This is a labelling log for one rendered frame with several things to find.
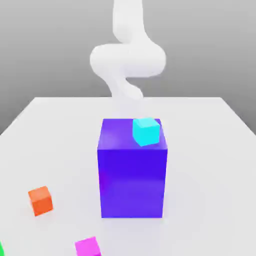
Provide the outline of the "small cyan cube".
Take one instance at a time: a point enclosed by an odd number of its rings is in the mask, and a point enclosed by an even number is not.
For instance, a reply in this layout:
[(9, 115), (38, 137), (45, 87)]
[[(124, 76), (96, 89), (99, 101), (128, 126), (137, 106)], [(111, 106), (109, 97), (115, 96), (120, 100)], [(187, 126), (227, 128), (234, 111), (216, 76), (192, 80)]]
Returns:
[(157, 144), (160, 141), (160, 124), (151, 117), (133, 119), (132, 136), (141, 147)]

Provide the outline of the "small orange cube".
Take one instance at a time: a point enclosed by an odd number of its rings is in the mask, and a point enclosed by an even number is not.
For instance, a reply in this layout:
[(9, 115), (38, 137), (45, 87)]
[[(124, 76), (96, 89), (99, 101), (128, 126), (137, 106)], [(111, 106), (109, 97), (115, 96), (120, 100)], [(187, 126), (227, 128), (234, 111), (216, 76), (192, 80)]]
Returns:
[(36, 217), (53, 210), (52, 196), (46, 186), (30, 190), (28, 196)]

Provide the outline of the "small magenta cube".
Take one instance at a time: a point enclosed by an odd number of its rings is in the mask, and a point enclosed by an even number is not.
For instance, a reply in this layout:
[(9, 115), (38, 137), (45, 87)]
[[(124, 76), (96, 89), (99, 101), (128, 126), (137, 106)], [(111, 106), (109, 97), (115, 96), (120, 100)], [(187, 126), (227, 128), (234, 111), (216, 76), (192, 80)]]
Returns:
[(76, 256), (102, 256), (96, 237), (75, 242)]

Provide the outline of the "large purple box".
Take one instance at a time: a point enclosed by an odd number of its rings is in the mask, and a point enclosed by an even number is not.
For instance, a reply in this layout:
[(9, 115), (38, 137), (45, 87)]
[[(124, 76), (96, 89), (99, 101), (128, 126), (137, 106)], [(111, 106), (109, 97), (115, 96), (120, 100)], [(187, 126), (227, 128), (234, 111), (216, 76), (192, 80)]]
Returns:
[(163, 216), (168, 146), (164, 131), (159, 143), (140, 146), (130, 118), (105, 118), (97, 146), (102, 218)]

